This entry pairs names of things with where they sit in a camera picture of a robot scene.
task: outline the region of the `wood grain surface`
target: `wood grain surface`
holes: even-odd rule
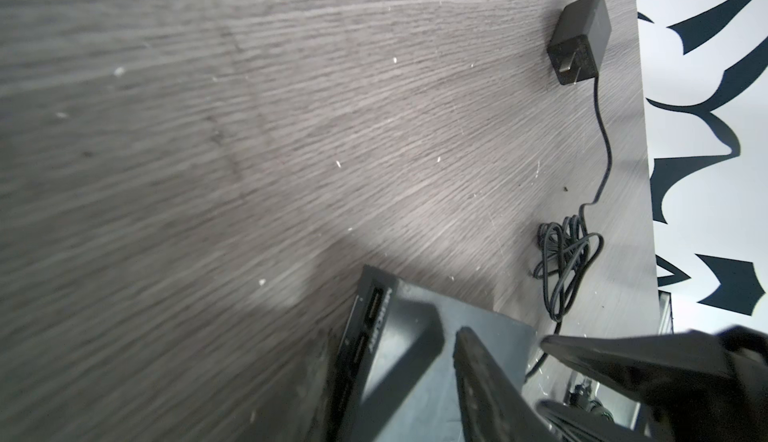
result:
[[[536,227],[605,164],[544,52],[572,0],[0,1],[0,439],[231,440],[363,263],[552,331]],[[564,334],[658,321],[637,9],[607,3],[608,246]]]

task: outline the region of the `white backdrop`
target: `white backdrop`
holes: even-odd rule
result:
[[[768,332],[768,0],[638,0],[638,11],[658,275],[676,331]],[[709,165],[677,180],[691,164]]]

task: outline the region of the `gray wooden tabletop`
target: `gray wooden tabletop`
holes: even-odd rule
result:
[[[605,164],[544,51],[572,0],[0,1],[3,440],[230,440],[363,263],[552,331],[535,231]],[[658,321],[637,9],[607,3],[580,336]]]

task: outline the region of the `black cable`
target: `black cable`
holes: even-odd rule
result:
[[[603,134],[605,141],[605,153],[608,157],[608,163],[605,168],[603,180],[600,182],[594,200],[590,203],[583,203],[578,208],[577,216],[566,217],[562,224],[549,223],[538,227],[538,246],[542,250],[542,261],[536,265],[533,276],[542,280],[544,290],[544,306],[547,308],[550,319],[557,322],[554,326],[554,333],[559,334],[563,324],[563,317],[571,310],[576,295],[578,294],[581,280],[587,273],[590,265],[603,251],[605,239],[599,233],[590,233],[587,230],[587,220],[584,217],[584,207],[593,206],[598,203],[600,196],[605,189],[605,184],[610,176],[610,169],[613,167],[614,158],[610,151],[610,141],[608,133],[603,125],[603,118],[600,116],[600,103],[598,102],[598,76],[594,78],[594,115],[598,119],[600,133]],[[594,254],[590,256],[590,241],[592,238],[598,239],[598,247]],[[568,282],[568,277],[573,271],[573,278]],[[550,275],[557,275],[558,281],[554,284],[552,292],[549,290]],[[542,367],[547,360],[548,354],[543,353],[536,360],[531,370],[525,375],[525,380],[530,379],[536,370]]]

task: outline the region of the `wall decal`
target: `wall decal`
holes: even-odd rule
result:
[[[671,275],[664,275],[662,277],[656,278],[658,280],[659,287],[681,283],[684,280],[690,279],[688,274],[678,269],[674,264],[668,263],[666,260],[664,260],[664,258],[659,257],[658,255],[656,256],[656,265],[672,273]]]
[[[723,30],[750,1],[752,0],[727,0],[709,11],[670,25],[669,29],[679,34],[683,40],[683,54],[688,54]]]
[[[753,264],[711,255],[696,256],[704,261],[720,281],[720,287],[699,303],[752,315],[757,301],[765,294],[763,286],[757,280]]]
[[[705,122],[715,137],[731,149],[730,154],[720,156],[669,157],[654,160],[654,173],[650,176],[650,199],[654,220],[667,223],[661,204],[667,191],[678,181],[699,169],[738,157],[741,154],[739,138],[724,121],[712,111],[730,102],[744,92],[768,67],[768,38],[757,45],[752,52],[723,72],[723,78],[714,94],[705,102],[692,106],[674,106],[661,102],[648,102],[657,108],[674,112],[691,113]]]

